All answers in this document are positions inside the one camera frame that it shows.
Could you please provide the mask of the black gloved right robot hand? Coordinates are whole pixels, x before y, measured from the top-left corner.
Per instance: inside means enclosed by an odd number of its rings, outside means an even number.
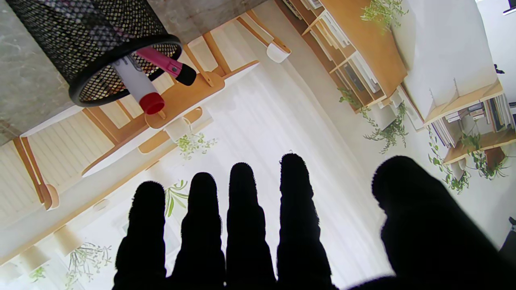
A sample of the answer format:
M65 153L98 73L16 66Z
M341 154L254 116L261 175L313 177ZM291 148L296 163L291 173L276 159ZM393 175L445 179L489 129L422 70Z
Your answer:
M164 188L152 180L141 183L116 255L113 289L335 290L308 169L297 154L282 157L280 192L274 271L252 168L237 163L230 172L225 252L216 182L209 173L197 173L181 248L167 276ZM380 237L394 275L354 290L514 290L515 267L415 160L395 156L383 162L373 176L372 194L386 214Z

